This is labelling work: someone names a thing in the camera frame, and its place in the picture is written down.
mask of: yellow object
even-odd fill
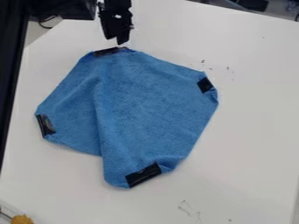
[[[10,224],[34,224],[31,218],[24,215],[16,215],[12,218]]]

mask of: black frame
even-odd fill
[[[26,1],[0,1],[0,171],[29,21]]]

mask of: blue microfiber towel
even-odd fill
[[[130,188],[186,158],[218,106],[205,73],[119,49],[91,52],[37,109],[44,138],[103,158]]]

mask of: stain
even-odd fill
[[[191,219],[195,221],[195,223],[203,224],[200,212],[196,212],[186,200],[183,200],[181,203],[179,203],[177,208],[178,210],[186,213]]]
[[[188,214],[188,216],[192,217],[193,216],[193,209],[191,208],[191,206],[188,204],[188,202],[186,200],[183,200],[181,203],[179,203],[178,207],[177,207],[180,211]]]
[[[201,217],[200,217],[200,212],[196,212],[196,223],[203,224]]]

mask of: tabletop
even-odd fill
[[[219,107],[171,174],[130,190],[100,157],[42,139],[34,112],[84,54],[115,46],[65,20],[24,49],[0,199],[43,223],[291,223],[299,173],[299,25],[183,0],[133,1],[126,46],[206,71]]]

